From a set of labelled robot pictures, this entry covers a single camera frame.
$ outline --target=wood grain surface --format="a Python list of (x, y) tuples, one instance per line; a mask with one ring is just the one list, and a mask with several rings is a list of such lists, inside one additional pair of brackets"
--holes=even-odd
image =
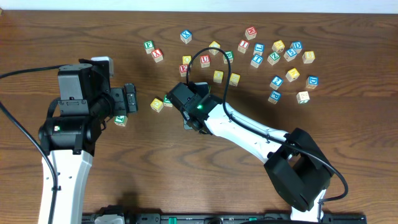
[[(174, 108), (156, 113), (149, 106), (184, 81), (178, 72), (183, 55), (216, 40), (234, 51), (232, 70), (241, 75), (228, 93), (231, 106), (273, 128), (306, 130), (346, 177), (348, 196), (327, 203), (326, 210), (397, 223), (397, 20), (360, 14), (6, 11), (0, 17), (0, 73), (108, 55), (115, 66), (111, 86), (137, 86), (139, 112), (125, 128), (110, 123), (97, 141), (84, 212), (110, 204), (164, 213), (288, 212), (258, 159), (225, 139), (184, 130)], [(249, 26), (258, 35), (242, 54), (238, 42)], [(187, 45), (179, 37), (184, 29), (193, 33)], [(145, 40), (163, 51), (163, 61), (146, 54)], [(302, 52), (291, 62), (250, 66), (254, 43), (265, 44), (267, 56), (277, 40), (300, 40), (317, 58), (303, 64)], [(269, 103), (272, 77), (293, 67), (301, 76), (279, 88), (278, 104)], [(221, 54), (211, 55), (208, 68), (195, 62), (191, 80), (209, 82), (221, 96), (226, 79), (213, 83), (214, 70), (227, 72)], [(308, 75), (319, 76), (320, 85), (299, 105), (295, 95), (305, 90)], [(58, 95), (56, 70), (0, 83), (0, 100), (35, 137)], [(326, 196), (342, 190), (334, 177)], [(40, 154), (0, 114), (0, 222), (35, 223), (41, 193)]]

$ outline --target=black base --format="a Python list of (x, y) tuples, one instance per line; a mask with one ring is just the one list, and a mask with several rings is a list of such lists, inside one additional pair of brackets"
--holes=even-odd
[[(286, 213), (267, 213), (265, 215), (160, 215), (156, 213), (137, 213), (128, 214), (121, 212), (119, 206), (109, 206), (102, 208), (99, 214), (83, 215), (82, 224), (94, 224), (95, 219), (102, 215), (118, 214), (125, 217), (126, 224), (221, 224), (216, 222), (222, 220), (222, 224), (241, 224), (248, 221), (267, 220), (267, 223), (296, 223), (290, 221), (290, 214)], [(367, 224), (365, 215), (332, 215), (324, 214), (321, 223), (329, 224)]]

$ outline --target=toy block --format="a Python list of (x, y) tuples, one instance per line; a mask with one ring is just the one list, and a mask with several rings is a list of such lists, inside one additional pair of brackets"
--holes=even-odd
[(246, 29), (246, 32), (244, 33), (244, 35), (246, 36), (246, 38), (248, 40), (254, 39), (254, 38), (256, 38), (257, 30), (254, 27), (249, 27)]
[(189, 56), (182, 56), (182, 64), (183, 65), (188, 65), (192, 60), (192, 57)]
[(229, 84), (232, 86), (238, 86), (239, 79), (241, 79), (240, 75), (232, 73), (231, 78), (229, 79)]
[(154, 58), (156, 63), (163, 60), (163, 54), (160, 51), (160, 49), (154, 50), (153, 52), (151, 52), (151, 54), (152, 54), (152, 58)]
[(234, 60), (234, 53), (232, 52), (232, 50), (225, 52), (225, 54), (228, 56), (229, 62), (232, 63), (232, 61)]
[(189, 30), (184, 30), (184, 31), (182, 31), (180, 38), (181, 38), (182, 42), (187, 44), (192, 40), (192, 33), (189, 32)]
[(153, 52), (155, 50), (154, 42), (151, 40), (145, 41), (144, 48), (145, 48), (145, 51), (147, 52), (147, 54), (150, 54), (151, 52)]
[(284, 49), (285, 49), (285, 45), (281, 40), (274, 42), (274, 44), (272, 45), (272, 50), (277, 53), (281, 53), (282, 51), (284, 51)]
[(280, 56), (277, 52), (273, 52), (268, 56), (267, 61), (271, 64), (271, 65), (275, 65), (280, 59)]
[(293, 59), (295, 59), (297, 56), (296, 51), (294, 51), (293, 49), (288, 49), (285, 52), (284, 58), (286, 59), (286, 61), (291, 61)]
[(152, 103), (150, 104), (150, 107), (154, 110), (154, 111), (156, 111), (156, 112), (160, 112), (162, 109), (163, 109), (163, 102), (161, 102), (160, 100), (158, 100), (158, 99), (154, 99), (153, 101), (152, 101)]
[(310, 100), (310, 95), (308, 95), (307, 91), (298, 93), (296, 97), (298, 103), (306, 103)]
[(114, 118), (114, 123), (116, 125), (125, 127), (127, 124), (127, 116), (116, 116)]
[(317, 86), (318, 86), (318, 77), (309, 76), (305, 87), (315, 89)]
[(278, 90), (278, 88), (282, 85), (283, 82), (284, 82), (283, 79), (281, 79), (279, 76), (275, 76), (269, 86), (271, 86), (271, 88), (273, 88), (274, 90)]
[(171, 102), (169, 99), (167, 99), (166, 96), (167, 96), (167, 95), (164, 95), (164, 98), (163, 98), (163, 105), (164, 105), (164, 106), (168, 106), (168, 107), (173, 107), (172, 102)]
[(271, 95), (268, 98), (268, 101), (270, 101), (273, 104), (276, 104), (276, 103), (278, 103), (281, 96), (282, 96), (281, 93), (279, 93), (277, 91), (272, 91)]
[(223, 82), (223, 75), (224, 75), (224, 72), (215, 70), (214, 71), (213, 81), (215, 83), (222, 83)]
[(187, 76), (188, 65), (180, 65), (180, 75), (181, 77)]
[[(221, 48), (221, 45), (215, 41), (213, 41), (209, 47), (216, 47), (216, 48)], [(212, 53), (213, 55), (216, 55), (218, 53), (218, 50), (209, 50), (210, 53)]]
[(209, 55), (200, 56), (200, 66), (202, 68), (206, 68), (206, 67), (210, 66), (210, 56)]
[(301, 41), (296, 41), (290, 45), (290, 48), (296, 51), (296, 53), (300, 53), (301, 50), (303, 50), (303, 45), (301, 44)]
[(251, 65), (254, 68), (258, 68), (262, 62), (263, 57), (261, 57), (260, 55), (254, 55), (253, 58), (251, 59)]
[(286, 73), (286, 78), (288, 79), (289, 82), (296, 80), (299, 76), (300, 76), (299, 71), (297, 71), (296, 68), (290, 69)]
[(254, 51), (253, 51), (253, 55), (258, 54), (260, 56), (262, 56), (262, 53), (264, 52), (264, 44), (255, 44), (254, 45)]
[(315, 60), (315, 54), (311, 52), (304, 52), (303, 54), (303, 62), (304, 63), (312, 63)]
[(238, 51), (242, 53), (246, 53), (246, 50), (249, 48), (249, 42), (241, 40), (238, 46)]

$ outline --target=wooden block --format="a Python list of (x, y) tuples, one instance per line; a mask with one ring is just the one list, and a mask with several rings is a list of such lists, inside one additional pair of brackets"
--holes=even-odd
[(271, 88), (273, 88), (274, 90), (278, 90), (278, 88), (282, 85), (283, 82), (284, 82), (283, 79), (281, 79), (279, 76), (275, 76), (274, 79), (272, 79), (271, 84), (269, 86), (271, 86)]
[(116, 116), (114, 118), (114, 123), (116, 125), (125, 127), (127, 124), (127, 116)]
[(234, 60), (234, 53), (232, 52), (232, 50), (225, 52), (225, 54), (228, 56), (229, 62), (233, 62)]
[(180, 75), (181, 77), (187, 76), (188, 65), (180, 65)]
[(210, 66), (210, 56), (209, 55), (200, 56), (200, 66), (202, 68), (206, 68), (206, 67)]
[(303, 45), (301, 44), (301, 41), (296, 41), (290, 45), (290, 48), (296, 51), (296, 53), (300, 53), (301, 50), (303, 50)]
[(297, 102), (298, 103), (306, 103), (310, 100), (310, 95), (307, 91), (303, 91), (297, 94)]
[(241, 79), (240, 75), (232, 73), (231, 78), (229, 79), (229, 84), (232, 86), (238, 86), (239, 79)]
[(281, 93), (279, 93), (277, 91), (272, 91), (271, 95), (268, 98), (268, 101), (270, 101), (273, 104), (276, 104), (276, 103), (278, 103), (281, 96), (282, 96)]
[(166, 96), (167, 96), (167, 95), (164, 95), (164, 97), (163, 97), (163, 105), (164, 105), (164, 106), (168, 106), (168, 107), (173, 107), (172, 102), (171, 102), (169, 99), (167, 99)]
[(244, 33), (244, 35), (246, 36), (246, 38), (248, 40), (254, 39), (254, 38), (256, 38), (257, 30), (254, 27), (249, 27), (246, 29), (246, 32)]
[(264, 44), (258, 44), (258, 43), (256, 43), (256, 44), (254, 45), (253, 55), (258, 54), (258, 55), (262, 56), (262, 53), (264, 52), (264, 48), (265, 48), (265, 45), (264, 45)]
[(150, 54), (151, 52), (153, 52), (155, 50), (154, 42), (151, 40), (145, 41), (144, 48), (145, 48), (145, 51), (147, 52), (147, 54)]
[(155, 60), (156, 63), (163, 60), (163, 54), (160, 51), (160, 49), (154, 50), (153, 52), (151, 52), (151, 54), (152, 54), (152, 58)]
[(315, 89), (317, 86), (318, 86), (318, 77), (309, 76), (307, 78), (307, 82), (306, 82), (305, 87), (306, 88)]
[(268, 56), (267, 61), (271, 64), (271, 65), (275, 65), (280, 59), (280, 56), (277, 52), (273, 52)]
[(253, 58), (251, 59), (251, 65), (254, 68), (258, 68), (262, 62), (263, 57), (261, 57), (260, 55), (254, 55)]
[(315, 54), (313, 51), (311, 52), (304, 52), (303, 54), (303, 62), (304, 63), (312, 63), (315, 60)]
[(190, 55), (182, 56), (182, 64), (183, 65), (188, 65), (191, 62), (191, 60), (192, 60), (192, 57)]
[(281, 40), (278, 40), (277, 42), (274, 42), (272, 45), (272, 50), (277, 52), (278, 54), (284, 51), (285, 45)]
[(288, 50), (286, 50), (286, 52), (285, 52), (284, 58), (286, 59), (286, 61), (289, 62), (289, 61), (295, 59), (296, 56), (297, 56), (297, 53), (296, 53), (295, 50), (293, 50), (293, 49), (288, 49)]
[(289, 82), (296, 80), (299, 76), (300, 76), (299, 71), (297, 71), (296, 68), (290, 69), (286, 73), (286, 78), (288, 79)]
[[(216, 47), (216, 48), (221, 48), (221, 45), (215, 41), (213, 41), (209, 47)], [(209, 50), (210, 53), (212, 53), (213, 55), (216, 55), (218, 53), (218, 50)]]
[(163, 102), (161, 102), (160, 100), (158, 100), (158, 99), (154, 99), (153, 101), (152, 101), (152, 103), (150, 104), (150, 107), (154, 110), (154, 111), (156, 111), (156, 112), (160, 112), (162, 109), (163, 109)]
[(246, 53), (246, 50), (249, 48), (249, 42), (241, 40), (239, 45), (238, 45), (238, 51), (242, 53)]
[(189, 32), (189, 30), (184, 30), (180, 34), (180, 38), (181, 38), (182, 42), (187, 44), (187, 43), (189, 43), (192, 40), (192, 33)]
[(222, 83), (223, 82), (223, 75), (224, 75), (224, 72), (215, 70), (214, 71), (213, 81), (215, 83)]

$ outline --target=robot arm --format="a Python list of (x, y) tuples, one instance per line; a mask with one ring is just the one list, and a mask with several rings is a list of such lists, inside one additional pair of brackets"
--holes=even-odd
[[(43, 160), (44, 185), (39, 223), (81, 223), (85, 186), (93, 163), (95, 143), (106, 129), (106, 118), (137, 111), (133, 84), (111, 88), (113, 61), (109, 57), (81, 59), (58, 72), (60, 98), (51, 103), (39, 130), (40, 145), (58, 174), (58, 190), (52, 207), (53, 179)], [(53, 117), (57, 105), (60, 116)]]
[(292, 206), (292, 220), (317, 222), (322, 218), (323, 214), (318, 210), (321, 205), (314, 205), (318, 205), (324, 196), (333, 176), (332, 171), (305, 154), (301, 154), (300, 159), (291, 167), (289, 159), (299, 153), (286, 144), (269, 141), (264, 137), (300, 146), (327, 161), (308, 133), (299, 128), (291, 134), (272, 129), (238, 113), (226, 103), (227, 112), (233, 115), (235, 121), (249, 127), (249, 130), (243, 128), (230, 120), (222, 100), (209, 94), (207, 83), (179, 83), (167, 98), (180, 110), (186, 124), (192, 129), (226, 138), (260, 159), (277, 193)]
[[(286, 131), (272, 129), (263, 124), (260, 124), (252, 119), (240, 114), (232, 109), (229, 104), (226, 104), (229, 113), (233, 113), (235, 118), (241, 123), (260, 131), (265, 135), (270, 135), (278, 140), (285, 141), (284, 137)], [(254, 156), (256, 156), (263, 164), (268, 160), (270, 152), (276, 152), (280, 148), (280, 144), (272, 141), (267, 141), (261, 136), (254, 134), (236, 123), (231, 122), (224, 112), (223, 105), (219, 104), (209, 112), (209, 118), (205, 121), (206, 127), (215, 136), (226, 138), (235, 144), (241, 146)]]

